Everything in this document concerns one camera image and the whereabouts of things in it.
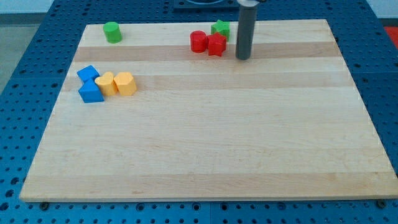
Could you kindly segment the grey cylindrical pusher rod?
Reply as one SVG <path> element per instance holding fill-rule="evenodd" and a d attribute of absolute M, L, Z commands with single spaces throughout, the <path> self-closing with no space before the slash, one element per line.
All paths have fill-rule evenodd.
<path fill-rule="evenodd" d="M 247 60 L 251 56 L 259 1 L 239 0 L 238 3 L 239 17 L 235 55 L 240 60 Z"/>

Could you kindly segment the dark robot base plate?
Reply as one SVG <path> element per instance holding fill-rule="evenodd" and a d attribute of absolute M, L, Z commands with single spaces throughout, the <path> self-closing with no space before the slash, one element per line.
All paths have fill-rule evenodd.
<path fill-rule="evenodd" d="M 238 9 L 235 0 L 173 0 L 173 10 L 208 10 L 208 9 Z"/>

